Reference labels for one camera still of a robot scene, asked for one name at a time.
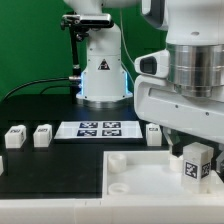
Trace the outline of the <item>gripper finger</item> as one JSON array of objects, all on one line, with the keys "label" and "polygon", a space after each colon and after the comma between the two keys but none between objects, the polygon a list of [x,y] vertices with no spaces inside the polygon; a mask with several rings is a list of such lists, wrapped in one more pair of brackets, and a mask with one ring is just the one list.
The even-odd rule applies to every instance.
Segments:
[{"label": "gripper finger", "polygon": [[224,172],[224,146],[219,146],[219,150],[221,153],[216,158],[216,172],[221,174]]},{"label": "gripper finger", "polygon": [[180,155],[180,138],[178,136],[178,132],[170,128],[164,128],[163,134],[168,143],[170,154],[174,156],[179,156]]}]

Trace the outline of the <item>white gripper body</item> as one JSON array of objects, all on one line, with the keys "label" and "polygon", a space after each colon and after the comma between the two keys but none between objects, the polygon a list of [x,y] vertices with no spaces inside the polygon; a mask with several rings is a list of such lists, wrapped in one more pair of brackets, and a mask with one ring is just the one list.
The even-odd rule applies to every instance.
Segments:
[{"label": "white gripper body", "polygon": [[185,97],[165,79],[139,75],[134,109],[142,120],[224,144],[224,86],[210,98]]}]

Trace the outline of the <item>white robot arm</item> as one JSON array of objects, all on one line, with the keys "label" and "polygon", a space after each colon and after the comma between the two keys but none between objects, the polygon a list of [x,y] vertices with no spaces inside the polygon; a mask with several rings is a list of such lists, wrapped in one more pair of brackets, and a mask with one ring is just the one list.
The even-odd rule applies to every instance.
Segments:
[{"label": "white robot arm", "polygon": [[[63,17],[89,36],[80,102],[112,106],[129,97],[142,120],[224,144],[224,0],[64,0]],[[145,20],[165,30],[166,48],[135,59],[139,74],[127,91],[121,34],[104,8],[141,5]]]}]

